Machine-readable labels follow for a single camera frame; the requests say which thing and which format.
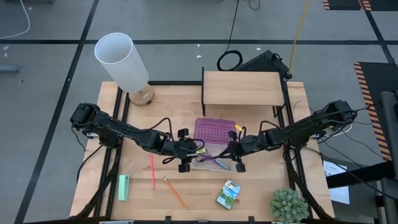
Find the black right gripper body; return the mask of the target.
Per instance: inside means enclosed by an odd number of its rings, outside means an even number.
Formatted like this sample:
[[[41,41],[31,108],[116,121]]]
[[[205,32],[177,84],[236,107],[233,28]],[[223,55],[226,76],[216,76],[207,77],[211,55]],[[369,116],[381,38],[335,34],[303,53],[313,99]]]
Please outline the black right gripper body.
[[[242,157],[244,155],[244,149],[241,141],[246,137],[246,130],[240,131],[239,134],[236,131],[229,131],[228,136],[232,139],[229,143],[236,143],[236,153],[238,161],[236,164],[237,172],[246,172],[244,163],[242,162]]]

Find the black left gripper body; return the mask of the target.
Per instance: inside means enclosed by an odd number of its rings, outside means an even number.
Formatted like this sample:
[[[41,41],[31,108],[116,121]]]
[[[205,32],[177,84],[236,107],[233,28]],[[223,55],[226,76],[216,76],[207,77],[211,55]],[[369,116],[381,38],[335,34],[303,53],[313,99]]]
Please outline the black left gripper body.
[[[190,172],[190,163],[193,159],[193,155],[197,151],[197,145],[195,141],[188,138],[189,130],[183,128],[177,131],[178,141],[174,141],[173,144],[173,158],[180,159],[178,165],[178,171],[180,173]]]

